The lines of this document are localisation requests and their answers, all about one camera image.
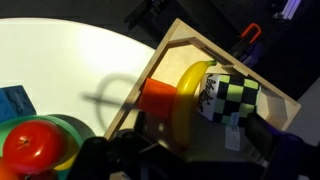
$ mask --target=white table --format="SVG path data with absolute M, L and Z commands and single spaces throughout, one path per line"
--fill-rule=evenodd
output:
M 135 40 L 86 24 L 2 19 L 0 88 L 23 85 L 38 114 L 73 116 L 102 136 L 120 106 L 106 105 L 98 113 L 84 96 L 100 92 L 123 103 L 153 53 Z M 106 82 L 114 77 L 128 81 Z

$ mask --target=apple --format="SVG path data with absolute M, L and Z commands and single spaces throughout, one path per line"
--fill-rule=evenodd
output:
M 3 144 L 3 160 L 19 174 L 53 169 L 66 154 L 65 131 L 45 120 L 30 120 L 16 126 Z

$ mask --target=wooden frame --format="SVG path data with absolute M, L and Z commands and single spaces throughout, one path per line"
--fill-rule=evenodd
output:
M 192 63 L 197 60 L 210 60 L 212 58 L 218 61 L 218 65 L 209 69 L 209 72 L 241 74 L 260 82 L 262 91 L 259 96 L 258 114 L 280 130 L 286 130 L 288 128 L 292 119 L 301 108 L 298 102 L 184 22 L 177 19 L 168 30 L 149 64 L 129 93 L 124 105 L 110 124 L 105 133 L 105 137 L 107 139 L 111 138 L 120 129 L 129 112 L 134 107 L 140 94 L 140 88 L 146 78 L 152 77 L 153 79 L 175 86 L 182 72 Z

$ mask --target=yellow banana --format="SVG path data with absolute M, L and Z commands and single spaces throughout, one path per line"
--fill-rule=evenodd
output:
M 215 60 L 198 61 L 192 64 L 182 75 L 173 100 L 171 111 L 173 136 L 181 149 L 190 145 L 190 114 L 194 93 L 209 66 L 216 65 Z

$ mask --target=orange block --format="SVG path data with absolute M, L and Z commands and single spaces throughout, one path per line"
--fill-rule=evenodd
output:
M 173 86 L 147 78 L 138 101 L 138 108 L 168 119 L 176 91 Z

